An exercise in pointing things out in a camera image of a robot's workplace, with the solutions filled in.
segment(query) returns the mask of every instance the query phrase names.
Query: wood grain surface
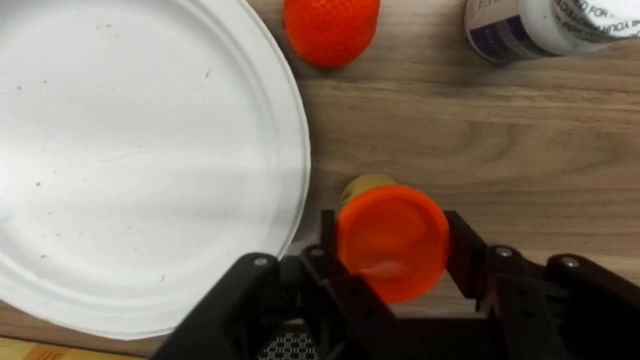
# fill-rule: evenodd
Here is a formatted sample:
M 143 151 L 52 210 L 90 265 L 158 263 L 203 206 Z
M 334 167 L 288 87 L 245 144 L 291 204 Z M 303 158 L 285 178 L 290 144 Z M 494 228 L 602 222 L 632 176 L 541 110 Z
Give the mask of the wood grain surface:
M 250 1 L 298 79 L 312 198 L 335 208 L 383 172 L 455 209 L 490 243 L 542 262 L 576 252 L 640 284 L 640 44 L 498 68 L 465 38 L 465 0 L 383 0 L 371 47 L 340 70 L 296 58 L 282 0 Z M 448 277 L 402 314 L 470 314 Z M 148 355 L 0 307 L 0 335 Z

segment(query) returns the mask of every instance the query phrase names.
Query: paper plate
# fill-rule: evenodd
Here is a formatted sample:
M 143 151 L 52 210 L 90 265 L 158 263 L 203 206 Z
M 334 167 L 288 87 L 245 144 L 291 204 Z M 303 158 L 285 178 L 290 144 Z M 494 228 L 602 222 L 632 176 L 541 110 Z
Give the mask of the paper plate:
M 170 332 L 308 190 L 291 71 L 238 0 L 0 2 L 0 297 L 119 339 Z

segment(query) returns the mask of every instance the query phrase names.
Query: screw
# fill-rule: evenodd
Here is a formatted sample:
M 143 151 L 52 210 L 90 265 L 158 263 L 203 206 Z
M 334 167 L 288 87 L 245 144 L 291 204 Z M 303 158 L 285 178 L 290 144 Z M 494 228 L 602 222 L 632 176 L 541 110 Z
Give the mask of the screw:
M 324 250 L 320 249 L 319 247 L 311 250 L 311 256 L 319 257 L 322 255 L 324 255 Z
M 576 259 L 573 259 L 571 256 L 565 256 L 561 259 L 561 261 L 563 262 L 563 264 L 569 266 L 570 268 L 577 268 L 578 265 L 580 265 L 580 263 Z
M 503 256 L 505 258 L 508 258 L 511 255 L 513 255 L 513 253 L 511 252 L 511 249 L 509 249 L 508 247 L 499 247 L 495 249 L 495 251 L 498 253 L 498 255 Z
M 256 258 L 255 260 L 253 260 L 253 264 L 255 266 L 264 266 L 268 263 L 269 261 L 266 258 Z

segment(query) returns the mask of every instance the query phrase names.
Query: wooden table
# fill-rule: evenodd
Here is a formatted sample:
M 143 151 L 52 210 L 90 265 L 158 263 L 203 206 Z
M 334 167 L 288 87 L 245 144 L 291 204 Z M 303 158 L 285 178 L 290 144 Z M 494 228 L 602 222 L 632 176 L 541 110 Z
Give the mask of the wooden table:
M 337 205 L 383 172 L 458 210 L 491 243 L 536 261 L 577 252 L 640 283 L 640 44 L 496 68 L 467 44 L 465 0 L 383 0 L 371 47 L 321 71 L 292 53 L 282 0 L 253 0 L 307 108 L 312 197 Z M 445 277 L 401 313 L 469 313 Z M 147 355 L 0 307 L 0 335 Z

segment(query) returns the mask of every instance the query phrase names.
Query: yellow object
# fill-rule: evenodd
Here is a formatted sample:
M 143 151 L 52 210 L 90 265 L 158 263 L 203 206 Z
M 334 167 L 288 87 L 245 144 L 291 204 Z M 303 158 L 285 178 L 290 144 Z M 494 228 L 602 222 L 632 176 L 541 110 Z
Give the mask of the yellow object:
M 0 360 L 142 360 L 142 358 L 0 338 Z
M 344 192 L 340 197 L 340 207 L 343 208 L 349 201 L 353 200 L 361 193 L 386 185 L 397 185 L 397 182 L 390 176 L 383 174 L 368 174 L 360 176 L 350 182 L 344 189 Z

